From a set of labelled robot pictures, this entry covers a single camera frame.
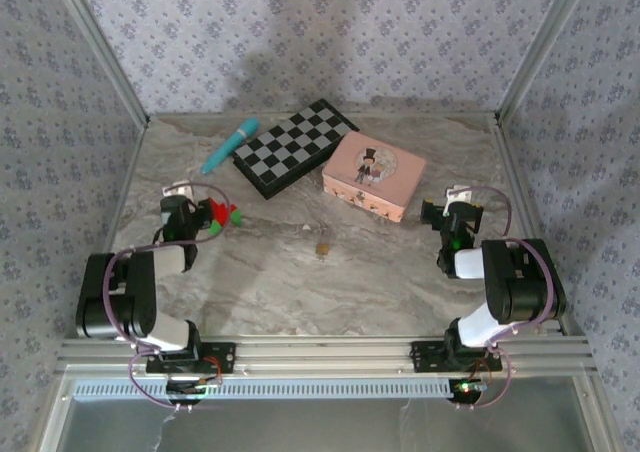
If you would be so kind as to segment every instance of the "marble surface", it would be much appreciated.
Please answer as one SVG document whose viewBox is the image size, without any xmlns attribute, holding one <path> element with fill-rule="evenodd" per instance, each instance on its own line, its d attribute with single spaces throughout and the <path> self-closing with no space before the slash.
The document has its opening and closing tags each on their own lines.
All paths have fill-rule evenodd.
<svg viewBox="0 0 640 452">
<path fill-rule="evenodd" d="M 289 114 L 258 117 L 260 132 Z M 423 198 L 444 203 L 453 184 L 509 193 L 493 137 L 443 117 L 350 116 L 362 132 L 427 159 L 400 224 L 322 190 L 321 168 L 264 200 L 231 159 L 203 178 L 199 167 L 241 119 L 154 117 L 143 142 L 114 250 L 147 244 L 160 227 L 161 188 L 180 179 L 223 188 L 241 227 L 200 246 L 191 271 L 158 280 L 159 307 L 193 320 L 202 334 L 440 335 L 484 300 L 482 281 L 448 279 L 436 266 L 437 232 L 419 222 Z M 198 189 L 197 198 L 207 194 Z M 477 240 L 500 237 L 506 207 L 491 194 Z M 323 224 L 330 249 L 316 255 Z M 518 235 L 514 217 L 512 234 Z"/>
</svg>

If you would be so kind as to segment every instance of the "teal marker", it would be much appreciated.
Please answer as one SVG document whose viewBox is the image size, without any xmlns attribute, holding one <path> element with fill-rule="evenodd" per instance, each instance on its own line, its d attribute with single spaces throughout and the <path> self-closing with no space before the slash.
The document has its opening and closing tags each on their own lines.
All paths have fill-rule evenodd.
<svg viewBox="0 0 640 452">
<path fill-rule="evenodd" d="M 200 168 L 200 172 L 203 175 L 208 174 L 215 169 L 220 163 L 226 159 L 236 148 L 245 140 L 256 133 L 260 122 L 257 119 L 245 120 L 238 130 L 236 130 L 231 137 L 229 137 L 224 144 L 222 144 L 218 150 L 209 156 L 204 165 Z"/>
</svg>

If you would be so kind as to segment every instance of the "floral wallpaper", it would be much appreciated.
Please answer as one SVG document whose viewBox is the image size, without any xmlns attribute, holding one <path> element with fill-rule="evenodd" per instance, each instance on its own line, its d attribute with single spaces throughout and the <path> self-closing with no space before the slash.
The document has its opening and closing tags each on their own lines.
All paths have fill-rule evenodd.
<svg viewBox="0 0 640 452">
<path fill-rule="evenodd" d="M 496 110 L 552 0 L 88 0 L 147 113 Z"/>
<path fill-rule="evenodd" d="M 640 451 L 640 0 L 580 0 L 510 137 L 628 450 Z"/>
<path fill-rule="evenodd" d="M 138 131 L 62 0 L 0 0 L 0 450 L 24 450 Z"/>
</svg>

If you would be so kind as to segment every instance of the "pink tin box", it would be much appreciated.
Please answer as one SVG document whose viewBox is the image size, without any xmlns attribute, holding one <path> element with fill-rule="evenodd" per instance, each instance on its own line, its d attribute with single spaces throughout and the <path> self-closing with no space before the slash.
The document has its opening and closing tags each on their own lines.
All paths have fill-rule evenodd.
<svg viewBox="0 0 640 452">
<path fill-rule="evenodd" d="M 427 161 L 349 132 L 322 171 L 325 192 L 400 222 Z"/>
</svg>

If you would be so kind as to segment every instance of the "black and white checkered board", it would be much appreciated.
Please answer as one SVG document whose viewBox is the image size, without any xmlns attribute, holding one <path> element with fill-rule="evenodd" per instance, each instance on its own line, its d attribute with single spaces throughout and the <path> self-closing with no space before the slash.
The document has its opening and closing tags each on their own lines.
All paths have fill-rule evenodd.
<svg viewBox="0 0 640 452">
<path fill-rule="evenodd" d="M 360 129 L 321 99 L 236 149 L 233 161 L 269 199 L 326 161 L 351 130 Z"/>
</svg>

